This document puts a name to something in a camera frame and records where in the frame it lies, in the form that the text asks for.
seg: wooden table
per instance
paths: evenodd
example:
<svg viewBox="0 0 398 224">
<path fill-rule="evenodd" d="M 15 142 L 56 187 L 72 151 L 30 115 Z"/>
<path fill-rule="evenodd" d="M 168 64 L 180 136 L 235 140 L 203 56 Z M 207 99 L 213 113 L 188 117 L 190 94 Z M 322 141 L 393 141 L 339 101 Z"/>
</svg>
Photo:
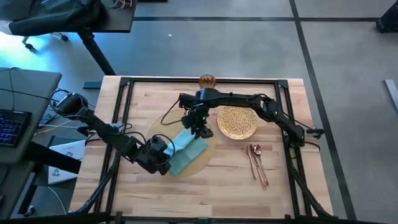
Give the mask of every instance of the wooden table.
<svg viewBox="0 0 398 224">
<path fill-rule="evenodd" d="M 121 77 L 104 77 L 95 115 L 110 123 Z M 311 126 L 312 119 L 302 79 L 289 79 L 289 90 L 295 119 Z M 134 82 L 128 123 L 133 131 L 147 134 L 149 127 L 177 100 L 179 93 L 194 94 L 196 83 Z M 258 84 L 220 84 L 219 91 L 244 94 L 265 93 L 275 97 L 273 86 Z M 121 161 L 113 202 L 113 213 L 138 217 L 213 217 L 213 218 L 283 218 L 292 214 L 289 181 L 280 128 L 259 119 L 253 136 L 243 141 L 228 139 L 219 131 L 216 115 L 211 110 L 208 122 L 216 138 L 216 151 L 209 164 L 199 173 L 185 178 L 149 174 L 137 164 Z M 260 144 L 262 161 L 269 178 L 263 190 L 251 177 L 244 148 L 247 143 Z M 71 202 L 78 209 L 98 184 L 106 145 L 90 143 L 85 151 Z M 302 148 L 308 188 L 326 211 L 332 213 L 325 175 L 318 149 Z M 104 211 L 108 188 L 104 191 Z M 298 194 L 303 213 L 302 196 Z"/>
</svg>

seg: black desk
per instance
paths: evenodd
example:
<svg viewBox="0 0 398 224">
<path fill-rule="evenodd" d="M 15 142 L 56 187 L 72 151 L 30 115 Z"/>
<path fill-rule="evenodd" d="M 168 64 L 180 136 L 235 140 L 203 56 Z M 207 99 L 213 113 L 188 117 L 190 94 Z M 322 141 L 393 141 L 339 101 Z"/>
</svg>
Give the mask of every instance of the black desk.
<svg viewBox="0 0 398 224">
<path fill-rule="evenodd" d="M 124 9 L 110 9 L 107 10 L 107 19 L 98 27 L 85 27 L 77 31 L 83 44 L 90 52 L 91 56 L 95 59 L 99 67 L 105 75 L 116 75 L 112 66 L 102 53 L 94 40 L 94 32 L 105 32 L 105 33 L 130 33 L 132 20 L 136 11 L 137 0 L 132 0 L 132 7 L 125 7 Z M 112 0 L 102 0 L 105 6 L 113 5 Z M 85 82 L 83 84 L 84 89 L 100 89 L 101 82 Z"/>
<path fill-rule="evenodd" d="M 56 89 L 61 79 L 61 74 L 14 69 L 11 70 L 11 77 L 14 91 L 49 97 L 50 93 Z M 11 89 L 8 71 L 0 72 L 0 88 L 7 90 Z M 11 109 L 12 93 L 0 90 L 0 96 L 0 108 Z M 45 113 L 49 101 L 47 99 L 22 95 L 20 93 L 15 93 L 14 96 L 15 110 L 30 111 L 32 113 L 32 117 L 17 148 L 0 147 L 0 169 L 4 170 L 6 166 L 5 164 L 8 164 L 9 166 L 9 174 L 0 188 L 0 194 L 4 195 L 4 200 L 0 205 L 0 219 L 9 218 L 22 190 L 24 189 L 29 174 L 35 167 L 35 163 L 31 162 L 30 159 L 23 160 L 27 159 L 26 155 L 29 152 L 31 154 L 35 154 L 36 152 L 42 153 L 43 151 L 48 151 L 49 153 L 53 152 L 44 146 L 40 146 L 30 141 L 35 133 L 39 121 Z"/>
</svg>

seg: chair wheel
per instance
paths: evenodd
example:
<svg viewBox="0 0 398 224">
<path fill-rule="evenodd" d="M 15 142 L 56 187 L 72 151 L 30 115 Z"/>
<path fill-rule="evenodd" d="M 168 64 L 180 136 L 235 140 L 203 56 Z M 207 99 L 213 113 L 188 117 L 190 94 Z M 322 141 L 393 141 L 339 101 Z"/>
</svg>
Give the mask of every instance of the chair wheel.
<svg viewBox="0 0 398 224">
<path fill-rule="evenodd" d="M 29 217 L 29 216 L 33 215 L 33 213 L 35 213 L 35 211 L 36 211 L 36 208 L 33 207 L 33 205 L 29 205 L 29 207 L 27 207 L 26 213 L 24 214 L 24 217 Z"/>
<path fill-rule="evenodd" d="M 29 50 L 35 49 L 32 44 L 25 44 L 25 47 Z"/>
<path fill-rule="evenodd" d="M 68 40 L 69 40 L 69 38 L 68 38 L 67 36 L 65 36 L 65 35 L 62 35 L 62 36 L 61 36 L 61 39 L 62 39 L 63 41 L 68 41 Z"/>
</svg>

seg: woven placemat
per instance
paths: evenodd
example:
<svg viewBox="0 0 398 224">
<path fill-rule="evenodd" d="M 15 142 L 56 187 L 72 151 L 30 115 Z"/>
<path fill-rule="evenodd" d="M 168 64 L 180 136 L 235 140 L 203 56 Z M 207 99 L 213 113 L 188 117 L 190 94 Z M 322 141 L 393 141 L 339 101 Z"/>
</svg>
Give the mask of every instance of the woven placemat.
<svg viewBox="0 0 398 224">
<path fill-rule="evenodd" d="M 172 121 L 180 120 L 182 116 L 184 116 L 185 110 L 173 110 L 165 117 L 163 123 L 170 123 Z M 149 128 L 147 138 L 151 138 L 154 134 L 164 134 L 173 140 L 181 131 L 184 130 L 181 122 L 177 122 L 171 125 L 163 125 L 160 123 L 163 115 L 157 118 L 152 126 Z M 181 171 L 178 177 L 188 177 L 197 172 L 201 171 L 213 157 L 215 148 L 216 148 L 216 141 L 215 138 L 208 138 L 204 139 L 207 143 L 206 149 L 199 154 L 191 163 Z"/>
</svg>

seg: desk leg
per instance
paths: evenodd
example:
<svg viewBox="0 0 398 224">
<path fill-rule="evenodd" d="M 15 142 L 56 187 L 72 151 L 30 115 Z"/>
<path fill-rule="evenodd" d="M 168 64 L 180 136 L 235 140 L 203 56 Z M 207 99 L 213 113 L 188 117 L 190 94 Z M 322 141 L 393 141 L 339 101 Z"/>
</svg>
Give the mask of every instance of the desk leg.
<svg viewBox="0 0 398 224">
<path fill-rule="evenodd" d="M 79 173 L 81 162 L 72 157 L 55 152 L 45 146 L 31 142 L 24 155 L 25 160 L 34 161 L 61 170 L 69 171 L 74 174 Z"/>
<path fill-rule="evenodd" d="M 93 56 L 94 60 L 101 67 L 105 75 L 116 75 L 112 66 L 109 64 L 108 60 L 102 53 L 101 49 L 98 47 L 94 40 L 94 34 L 87 28 L 79 30 L 77 32 L 81 41 L 86 46 L 87 50 Z M 83 89 L 95 89 L 99 90 L 101 88 L 101 82 L 85 82 L 83 84 Z"/>
</svg>

